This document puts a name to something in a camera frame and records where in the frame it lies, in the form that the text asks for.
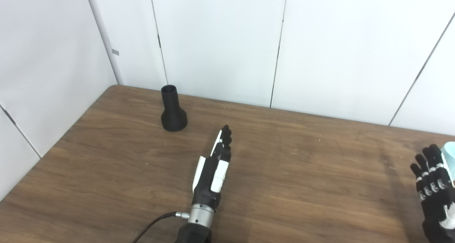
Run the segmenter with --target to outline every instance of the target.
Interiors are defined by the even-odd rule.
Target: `black cable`
[[[151,227],[153,224],[155,224],[156,222],[158,222],[158,221],[161,220],[161,219],[168,218],[168,217],[173,217],[173,216],[176,215],[176,213],[177,213],[177,212],[170,212],[170,213],[164,214],[164,215],[158,217],[157,219],[153,220],[149,225],[147,225],[147,226],[143,229],[143,231],[141,231],[141,233],[139,233],[139,235],[138,235],[138,236],[133,240],[133,242],[131,242],[131,243],[136,243],[136,242],[138,242],[138,240],[143,236],[144,233],[146,233],[147,230],[150,229],[150,227]]]

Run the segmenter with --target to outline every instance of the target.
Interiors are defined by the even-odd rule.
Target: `light blue cup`
[[[447,162],[452,179],[455,179],[455,142],[445,143],[441,151],[444,153],[445,162]]]

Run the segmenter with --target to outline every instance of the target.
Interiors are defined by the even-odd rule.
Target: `black bottle-shaped object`
[[[170,132],[184,129],[188,124],[187,113],[180,108],[177,88],[173,85],[166,85],[161,88],[161,96],[164,103],[164,112],[161,115],[163,128]]]

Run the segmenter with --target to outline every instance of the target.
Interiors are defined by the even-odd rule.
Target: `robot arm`
[[[421,199],[425,236],[431,243],[455,243],[455,188],[444,155],[430,145],[412,164],[416,190]]]
[[[188,222],[176,243],[210,243],[210,227],[221,200],[226,172],[231,160],[231,130],[225,125],[218,134],[210,157],[200,157],[193,181],[193,200]]]

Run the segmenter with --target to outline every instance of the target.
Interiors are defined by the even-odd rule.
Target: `wood grain surface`
[[[129,243],[188,212],[200,155],[232,129],[215,243],[423,243],[408,166],[450,136],[180,96],[188,126],[161,127],[158,91],[114,86],[0,202],[0,242]],[[177,218],[140,242],[173,243]]]

